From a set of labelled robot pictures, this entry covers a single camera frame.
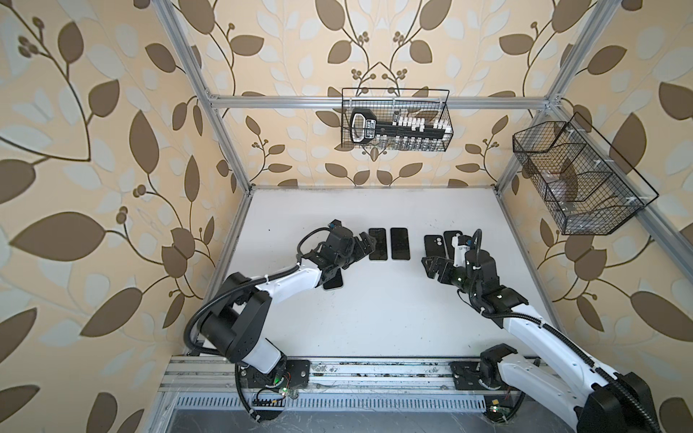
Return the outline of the phone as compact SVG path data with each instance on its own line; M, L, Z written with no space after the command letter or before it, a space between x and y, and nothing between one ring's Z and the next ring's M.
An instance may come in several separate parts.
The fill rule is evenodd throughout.
M409 261L411 259L411 249L408 229L406 227L392 227L390 235L392 259L395 261Z
M342 277L342 272L340 269L337 269L335 272L335 275L329 279L328 281L325 281L323 283L322 288L324 290L335 290L342 288L344 286L344 281Z
M375 248L369 255L371 261L387 261L388 248L386 239L386 230L384 228L372 227L368 230L368 234L375 240Z

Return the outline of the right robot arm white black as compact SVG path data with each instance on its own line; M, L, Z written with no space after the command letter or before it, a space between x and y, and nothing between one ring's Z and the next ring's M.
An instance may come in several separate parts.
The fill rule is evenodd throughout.
M481 230L453 238L452 258L425 256L427 276L456 288L460 299L548 364L542 370L516 349L499 344L479 357L478 380L487 389L510 386L526 394L576 432L659 432L653 395L636 373L599 361L503 285L496 261L482 247Z

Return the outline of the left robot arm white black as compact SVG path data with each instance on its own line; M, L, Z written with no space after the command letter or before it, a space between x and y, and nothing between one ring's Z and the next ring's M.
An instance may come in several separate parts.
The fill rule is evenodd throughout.
M293 267L256 278L229 275L186 324L184 345L274 379L283 377L286 355L263 336L270 308L307 290L340 288L342 272L373 254L375 247L373 236L356 236L338 220L312 230L299 241Z

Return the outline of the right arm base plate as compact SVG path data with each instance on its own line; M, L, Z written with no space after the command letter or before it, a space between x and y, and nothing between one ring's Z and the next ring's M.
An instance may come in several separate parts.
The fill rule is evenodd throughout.
M517 392L518 389L504 382L497 364L476 361L456 361L449 364L457 391L492 393Z

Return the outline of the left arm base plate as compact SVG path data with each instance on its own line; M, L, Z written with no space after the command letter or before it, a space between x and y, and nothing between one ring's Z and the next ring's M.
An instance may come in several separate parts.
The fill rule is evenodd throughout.
M251 389L304 389L309 384L310 367L308 359L281 360L270 373L261 373L252 366L241 366L240 381Z

